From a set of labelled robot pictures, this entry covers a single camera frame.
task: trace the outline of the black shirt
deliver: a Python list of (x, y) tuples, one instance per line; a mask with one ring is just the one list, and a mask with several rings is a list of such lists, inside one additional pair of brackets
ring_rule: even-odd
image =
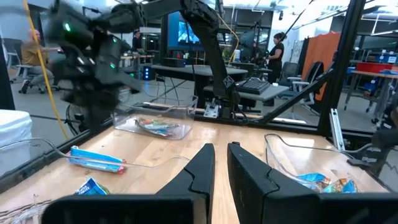
[(282, 63), (282, 57), (284, 56), (285, 46), (282, 43), (277, 44), (269, 53), (270, 56), (274, 56), (277, 49), (280, 49), (282, 53), (280, 54), (279, 58), (270, 59), (269, 63)]
[(132, 51), (137, 51), (137, 49), (141, 49), (141, 38), (134, 37), (132, 39)]

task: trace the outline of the keyboard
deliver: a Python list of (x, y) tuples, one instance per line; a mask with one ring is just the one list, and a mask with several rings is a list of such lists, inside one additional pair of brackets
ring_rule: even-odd
[(260, 81), (258, 78), (251, 78), (247, 83), (243, 85), (246, 80), (236, 83), (236, 90), (242, 93), (251, 93), (260, 95), (263, 93), (271, 84), (267, 81)]

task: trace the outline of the yellow cable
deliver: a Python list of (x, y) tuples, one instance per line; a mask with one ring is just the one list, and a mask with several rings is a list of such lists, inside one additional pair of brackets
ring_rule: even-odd
[(47, 77), (47, 72), (46, 72), (46, 70), (45, 70), (45, 66), (44, 66), (44, 62), (43, 62), (43, 56), (42, 56), (42, 53), (41, 53), (40, 47), (39, 47), (39, 41), (37, 40), (37, 37), (36, 37), (36, 35), (35, 35), (35, 33), (34, 33), (34, 32), (35, 32), (35, 27), (34, 27), (34, 25), (33, 25), (32, 18), (30, 17), (29, 6), (27, 5), (27, 1), (26, 1), (26, 0), (23, 0), (23, 2), (24, 2), (25, 11), (26, 11), (26, 16), (27, 16), (27, 18), (28, 18), (28, 22), (29, 22), (29, 25), (30, 25), (30, 29), (32, 29), (32, 32), (33, 32), (33, 35), (32, 35), (32, 36), (33, 36), (33, 39), (34, 39), (35, 42), (36, 42), (36, 46), (37, 46), (37, 55), (39, 56), (40, 65), (41, 65), (41, 67), (42, 67), (42, 71), (43, 71), (43, 75), (44, 75), (44, 80), (45, 80), (45, 86), (47, 87), (47, 90), (49, 91), (49, 97), (50, 97), (52, 109), (54, 110), (55, 116), (57, 117), (57, 121), (58, 121), (58, 124), (59, 124), (60, 127), (61, 127), (61, 130), (62, 130), (63, 135), (65, 136), (66, 139), (68, 139), (68, 138), (69, 138), (69, 137), (68, 137), (68, 134), (67, 134), (65, 128), (63, 127), (63, 124), (62, 124), (62, 122), (61, 122), (60, 115), (58, 114), (57, 107), (55, 106), (54, 97), (53, 97), (53, 95), (52, 95), (52, 91), (51, 91), (51, 86), (50, 86), (49, 78)]
[[(217, 16), (219, 17), (219, 19), (221, 19), (221, 21), (222, 21), (223, 24), (229, 29), (229, 31), (231, 31), (231, 33), (233, 33), (233, 34), (235, 35), (235, 37), (236, 37), (236, 46), (235, 46), (235, 50), (238, 49), (238, 45), (239, 45), (239, 37), (238, 37), (238, 35), (236, 35), (235, 32), (233, 32), (232, 29), (229, 28), (229, 26), (227, 25), (227, 23), (224, 21), (223, 18), (221, 18), (221, 16), (220, 16), (219, 14), (217, 14)], [(230, 65), (230, 63), (231, 63), (231, 61), (232, 61), (232, 58), (234, 58), (234, 56), (235, 56), (235, 50), (234, 50), (234, 52), (232, 53), (231, 58), (229, 59), (228, 65)]]

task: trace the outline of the green light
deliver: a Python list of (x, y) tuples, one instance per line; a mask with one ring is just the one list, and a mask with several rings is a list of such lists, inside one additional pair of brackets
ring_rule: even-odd
[(66, 29), (68, 32), (70, 32), (69, 24), (65, 24), (65, 29)]

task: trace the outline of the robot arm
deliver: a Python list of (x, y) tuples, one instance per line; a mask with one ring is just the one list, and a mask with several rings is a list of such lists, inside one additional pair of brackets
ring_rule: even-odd
[(119, 4), (111, 12), (89, 19), (59, 0), (50, 10), (46, 38), (57, 43), (66, 59), (55, 66), (60, 78), (70, 80), (73, 89), (65, 101), (85, 107), (91, 116), (89, 126), (97, 126), (118, 103), (118, 90), (129, 86), (138, 92), (139, 84), (119, 70), (123, 41), (109, 34), (131, 33), (147, 20), (180, 11), (209, 55), (214, 74), (213, 91), (224, 105), (238, 104), (239, 94), (228, 76), (218, 45), (218, 15), (200, 0), (158, 0), (147, 4)]

